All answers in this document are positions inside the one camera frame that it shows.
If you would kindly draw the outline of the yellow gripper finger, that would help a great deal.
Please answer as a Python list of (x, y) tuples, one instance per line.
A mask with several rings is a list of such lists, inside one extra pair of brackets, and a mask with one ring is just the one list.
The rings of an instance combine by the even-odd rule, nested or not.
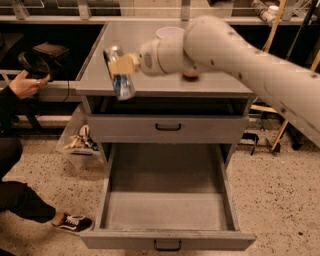
[(139, 71), (139, 58), (136, 54), (125, 54), (108, 64), (110, 74), (131, 75)]

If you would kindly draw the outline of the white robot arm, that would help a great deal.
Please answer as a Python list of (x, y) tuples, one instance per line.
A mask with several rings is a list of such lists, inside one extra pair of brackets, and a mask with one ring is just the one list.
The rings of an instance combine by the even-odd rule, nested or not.
[(197, 17), (184, 31), (148, 41), (106, 66), (111, 77), (225, 72), (320, 145), (320, 76), (255, 48), (215, 16)]

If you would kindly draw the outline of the person hand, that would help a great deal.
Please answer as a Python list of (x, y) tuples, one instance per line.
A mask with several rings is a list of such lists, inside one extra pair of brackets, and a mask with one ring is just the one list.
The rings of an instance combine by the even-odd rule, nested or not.
[(33, 96), (50, 80), (50, 75), (40, 79), (28, 78), (28, 75), (29, 73), (23, 70), (9, 84), (9, 88), (20, 99)]

